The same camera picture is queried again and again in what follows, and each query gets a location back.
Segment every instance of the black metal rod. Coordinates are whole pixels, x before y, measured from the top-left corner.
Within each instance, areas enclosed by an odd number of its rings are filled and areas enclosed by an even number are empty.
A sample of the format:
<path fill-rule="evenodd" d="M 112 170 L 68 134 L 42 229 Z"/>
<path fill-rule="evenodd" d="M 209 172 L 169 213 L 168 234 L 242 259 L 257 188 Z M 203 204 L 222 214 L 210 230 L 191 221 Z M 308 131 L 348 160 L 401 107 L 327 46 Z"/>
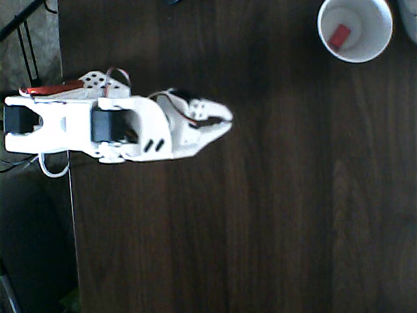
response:
<path fill-rule="evenodd" d="M 33 46 L 32 46 L 32 39 L 31 39 L 31 35 L 29 34 L 29 26 L 27 25 L 27 21 L 24 21 L 23 24 L 26 30 L 27 41 L 29 42 L 29 48 L 31 49 L 32 61 L 33 61 L 33 66 L 35 67 L 36 78 L 39 78 L 38 65 L 36 65 L 35 53 L 33 52 Z"/>
<path fill-rule="evenodd" d="M 23 58 L 25 59 L 26 71 L 27 71 L 27 74 L 29 75 L 29 80 L 31 81 L 31 85 L 32 85 L 33 84 L 33 79 L 32 79 L 31 69 L 29 67 L 29 62 L 27 60 L 27 55 L 26 55 L 26 51 L 25 51 L 25 44 L 23 43 L 22 33 L 20 32 L 20 26 L 18 28 L 16 28 L 16 30 L 18 31 L 20 47 L 22 48 Z"/>
<path fill-rule="evenodd" d="M 14 19 L 7 24 L 0 31 L 0 42 L 3 42 L 15 29 L 19 27 L 30 15 L 37 10 L 44 3 L 44 0 L 34 0 L 23 11 L 14 17 Z"/>

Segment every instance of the mounting hole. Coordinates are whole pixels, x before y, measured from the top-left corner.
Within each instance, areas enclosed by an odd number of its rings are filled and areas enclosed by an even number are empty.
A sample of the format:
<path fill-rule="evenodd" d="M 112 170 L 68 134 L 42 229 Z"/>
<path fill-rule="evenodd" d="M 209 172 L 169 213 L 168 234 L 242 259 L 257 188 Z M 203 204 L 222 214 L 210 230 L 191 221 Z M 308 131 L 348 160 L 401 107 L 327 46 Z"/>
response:
<path fill-rule="evenodd" d="M 164 145 L 164 142 L 165 142 L 165 140 L 163 140 L 163 139 L 161 139 L 161 140 L 158 142 L 158 145 L 157 145 L 157 146 L 156 146 L 156 148 L 155 148 L 156 152 L 158 152 L 158 151 L 162 148 L 162 146 Z"/>
<path fill-rule="evenodd" d="M 151 139 L 148 141 L 148 144 L 145 147 L 145 152 L 148 152 L 149 149 L 152 147 L 152 145 L 154 144 L 154 141 Z"/>

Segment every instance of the red cube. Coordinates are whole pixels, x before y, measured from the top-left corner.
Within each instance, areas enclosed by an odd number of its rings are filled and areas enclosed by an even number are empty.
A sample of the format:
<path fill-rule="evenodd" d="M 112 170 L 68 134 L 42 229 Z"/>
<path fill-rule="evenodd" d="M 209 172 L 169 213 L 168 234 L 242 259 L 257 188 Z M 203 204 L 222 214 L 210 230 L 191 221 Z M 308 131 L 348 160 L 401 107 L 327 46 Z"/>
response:
<path fill-rule="evenodd" d="M 334 49 L 338 50 L 342 46 L 342 44 L 346 41 L 347 37 L 351 33 L 351 30 L 344 26 L 343 24 L 339 24 L 338 28 L 332 35 L 332 38 L 328 42 Z"/>

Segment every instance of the paper cup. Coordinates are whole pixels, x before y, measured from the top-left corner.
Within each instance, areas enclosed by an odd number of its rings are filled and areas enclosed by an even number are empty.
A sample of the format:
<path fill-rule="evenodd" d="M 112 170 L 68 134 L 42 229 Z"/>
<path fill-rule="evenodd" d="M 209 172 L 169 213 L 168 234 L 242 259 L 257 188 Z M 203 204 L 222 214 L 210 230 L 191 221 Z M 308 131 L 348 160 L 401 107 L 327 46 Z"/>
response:
<path fill-rule="evenodd" d="M 350 29 L 340 47 L 330 43 L 340 25 Z M 393 18 L 384 0 L 326 0 L 319 11 L 317 28 L 327 50 L 352 63 L 367 62 L 380 55 L 392 36 Z"/>

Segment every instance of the white robotic arm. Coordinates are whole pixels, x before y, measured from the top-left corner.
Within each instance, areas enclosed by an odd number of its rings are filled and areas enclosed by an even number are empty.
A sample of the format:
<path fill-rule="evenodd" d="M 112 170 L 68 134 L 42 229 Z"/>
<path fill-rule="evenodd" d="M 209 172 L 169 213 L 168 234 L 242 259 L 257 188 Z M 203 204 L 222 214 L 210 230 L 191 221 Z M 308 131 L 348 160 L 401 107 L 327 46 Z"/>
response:
<path fill-rule="evenodd" d="M 37 97 L 36 89 L 5 99 L 7 151 L 82 151 L 101 163 L 192 157 L 231 128 L 224 105 L 168 89 L 150 97 L 99 71 L 82 87 Z"/>

